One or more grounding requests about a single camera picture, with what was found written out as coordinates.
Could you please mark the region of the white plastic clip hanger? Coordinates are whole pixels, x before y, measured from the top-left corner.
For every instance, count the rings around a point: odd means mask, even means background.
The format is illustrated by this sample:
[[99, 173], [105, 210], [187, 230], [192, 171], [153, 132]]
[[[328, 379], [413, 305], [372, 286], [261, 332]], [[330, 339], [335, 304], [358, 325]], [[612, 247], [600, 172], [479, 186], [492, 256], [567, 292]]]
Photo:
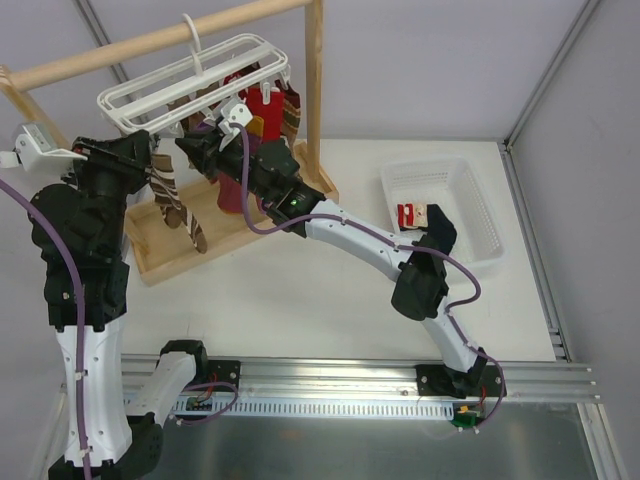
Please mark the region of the white plastic clip hanger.
[[264, 38], [245, 33], [203, 48], [191, 17], [183, 22], [190, 31], [187, 57], [98, 95], [103, 117], [121, 132], [175, 131], [182, 120], [253, 85], [290, 79], [288, 56]]

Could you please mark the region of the red white striped sock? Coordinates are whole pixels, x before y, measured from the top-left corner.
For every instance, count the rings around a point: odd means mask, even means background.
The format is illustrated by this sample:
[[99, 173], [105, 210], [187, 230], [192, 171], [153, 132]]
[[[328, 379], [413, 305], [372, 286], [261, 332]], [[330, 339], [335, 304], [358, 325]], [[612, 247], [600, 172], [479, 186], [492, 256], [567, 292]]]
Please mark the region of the red white striped sock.
[[396, 206], [397, 225], [400, 231], [427, 231], [428, 205], [425, 203], [401, 203]]

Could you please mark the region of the dark navy sock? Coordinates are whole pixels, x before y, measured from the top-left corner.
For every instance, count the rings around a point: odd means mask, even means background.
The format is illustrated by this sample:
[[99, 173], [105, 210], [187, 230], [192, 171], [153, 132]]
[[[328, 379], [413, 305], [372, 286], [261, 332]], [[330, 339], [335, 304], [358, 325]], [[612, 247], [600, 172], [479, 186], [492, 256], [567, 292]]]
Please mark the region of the dark navy sock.
[[451, 253], [457, 240], [457, 230], [437, 204], [426, 205], [426, 232], [433, 237], [441, 252]]

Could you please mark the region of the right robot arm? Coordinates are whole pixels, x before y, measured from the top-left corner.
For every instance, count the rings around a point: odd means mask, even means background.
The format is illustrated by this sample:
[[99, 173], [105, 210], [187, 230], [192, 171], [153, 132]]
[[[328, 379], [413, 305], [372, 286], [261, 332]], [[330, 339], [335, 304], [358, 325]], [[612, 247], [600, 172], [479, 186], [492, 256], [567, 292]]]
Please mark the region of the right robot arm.
[[272, 232], [286, 231], [332, 245], [374, 267], [394, 284], [392, 307], [419, 322], [437, 345], [442, 361], [419, 373], [439, 395], [464, 399], [476, 396], [500, 366], [472, 341], [454, 318], [459, 301], [449, 299], [447, 266], [460, 271], [474, 287], [467, 298], [481, 295], [474, 275], [450, 256], [455, 244], [453, 225], [440, 210], [430, 214], [429, 226], [412, 241], [365, 224], [349, 215], [325, 194], [308, 185], [284, 140], [262, 144], [252, 151], [246, 134], [230, 142], [218, 131], [202, 130], [176, 142], [194, 168], [208, 179], [224, 174], [241, 188], [242, 208], [254, 195], [273, 221]]

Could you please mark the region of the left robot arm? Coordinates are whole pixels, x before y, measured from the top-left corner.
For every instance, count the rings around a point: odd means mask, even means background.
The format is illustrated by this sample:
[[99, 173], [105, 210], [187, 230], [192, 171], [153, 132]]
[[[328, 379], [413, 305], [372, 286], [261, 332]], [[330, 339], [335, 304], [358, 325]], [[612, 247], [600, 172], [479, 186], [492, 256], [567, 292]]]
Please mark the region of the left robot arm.
[[44, 297], [66, 376], [69, 427], [52, 479], [138, 479], [157, 466], [163, 426], [185, 389], [209, 380], [204, 345], [173, 340], [132, 402], [121, 348], [129, 267], [122, 254], [127, 199], [147, 181], [146, 131], [76, 139], [72, 175], [30, 201], [32, 240], [46, 265]]

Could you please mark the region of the brown white striped sock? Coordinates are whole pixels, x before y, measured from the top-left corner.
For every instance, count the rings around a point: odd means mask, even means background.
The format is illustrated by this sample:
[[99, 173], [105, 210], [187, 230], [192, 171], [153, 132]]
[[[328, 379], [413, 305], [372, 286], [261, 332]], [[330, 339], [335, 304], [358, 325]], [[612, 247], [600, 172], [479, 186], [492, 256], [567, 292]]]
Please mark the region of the brown white striped sock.
[[195, 250], [204, 254], [208, 243], [193, 212], [179, 197], [172, 158], [167, 154], [153, 154], [149, 167], [149, 186], [154, 202], [160, 208], [163, 221], [170, 229], [184, 227]]

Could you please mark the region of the purple striped sock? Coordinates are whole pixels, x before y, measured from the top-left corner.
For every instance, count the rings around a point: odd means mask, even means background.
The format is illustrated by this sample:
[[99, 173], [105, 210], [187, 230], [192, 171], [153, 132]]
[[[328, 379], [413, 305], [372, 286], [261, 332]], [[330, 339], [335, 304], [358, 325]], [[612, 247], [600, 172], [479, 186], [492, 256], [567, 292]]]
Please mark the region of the purple striped sock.
[[226, 214], [241, 215], [241, 186], [224, 173], [217, 175], [216, 182], [219, 184], [218, 207]]

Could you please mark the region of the wooden drying rack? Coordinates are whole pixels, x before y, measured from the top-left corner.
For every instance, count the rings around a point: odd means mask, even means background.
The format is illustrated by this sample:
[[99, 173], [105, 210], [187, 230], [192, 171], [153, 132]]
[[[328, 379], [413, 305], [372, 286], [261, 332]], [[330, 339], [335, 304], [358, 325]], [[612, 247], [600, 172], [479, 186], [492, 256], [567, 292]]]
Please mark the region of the wooden drying rack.
[[[298, 7], [305, 10], [307, 138], [296, 145], [295, 152], [302, 163], [303, 177], [330, 199], [336, 200], [338, 191], [320, 164], [324, 14], [321, 1], [254, 1], [200, 17], [192, 25], [176, 24], [23, 71], [12, 72], [3, 68], [1, 91], [27, 120], [45, 123], [53, 137], [64, 143], [66, 140], [57, 125], [33, 100], [30, 91]], [[217, 191], [217, 186], [206, 180], [181, 191], [187, 205], [204, 217], [201, 225], [209, 242], [204, 254], [180, 240], [177, 231], [165, 227], [159, 209], [152, 203], [137, 204], [128, 209], [125, 231], [132, 242], [133, 254], [145, 284], [157, 285], [258, 240], [258, 235], [246, 226], [241, 217], [227, 215], [217, 207], [214, 200]]]

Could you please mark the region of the beige argyle sock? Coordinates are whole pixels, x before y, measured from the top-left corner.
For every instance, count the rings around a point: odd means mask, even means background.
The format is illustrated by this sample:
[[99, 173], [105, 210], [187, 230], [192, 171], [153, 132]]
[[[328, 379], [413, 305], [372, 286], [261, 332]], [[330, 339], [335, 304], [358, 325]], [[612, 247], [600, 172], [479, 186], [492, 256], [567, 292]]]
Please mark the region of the beige argyle sock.
[[283, 86], [283, 110], [281, 135], [286, 139], [289, 147], [293, 147], [298, 136], [301, 122], [300, 94], [291, 86]]

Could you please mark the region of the white plastic basket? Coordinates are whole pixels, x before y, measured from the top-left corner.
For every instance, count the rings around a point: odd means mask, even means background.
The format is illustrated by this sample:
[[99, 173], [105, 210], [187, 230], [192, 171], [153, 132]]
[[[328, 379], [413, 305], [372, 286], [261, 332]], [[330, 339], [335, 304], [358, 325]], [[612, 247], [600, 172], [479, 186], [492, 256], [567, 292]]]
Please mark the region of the white plastic basket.
[[419, 230], [402, 228], [397, 206], [436, 204], [457, 230], [451, 256], [477, 278], [489, 278], [503, 267], [507, 247], [484, 186], [461, 155], [431, 154], [385, 164], [380, 178], [393, 231], [411, 240]]

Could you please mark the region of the aluminium mounting rail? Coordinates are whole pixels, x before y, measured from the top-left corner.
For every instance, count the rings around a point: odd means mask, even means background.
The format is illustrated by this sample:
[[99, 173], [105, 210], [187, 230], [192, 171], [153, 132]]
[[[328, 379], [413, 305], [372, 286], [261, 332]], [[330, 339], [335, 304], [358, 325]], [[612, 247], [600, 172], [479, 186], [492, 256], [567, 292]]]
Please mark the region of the aluminium mounting rail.
[[122, 379], [106, 389], [104, 405], [142, 416], [195, 421], [214, 414], [238, 417], [402, 419], [448, 422], [468, 409], [487, 415], [497, 404], [599, 404], [590, 367], [567, 362], [489, 364], [478, 386], [462, 398], [437, 391], [432, 362], [214, 358], [212, 387], [177, 385], [143, 396], [156, 359], [122, 360]]

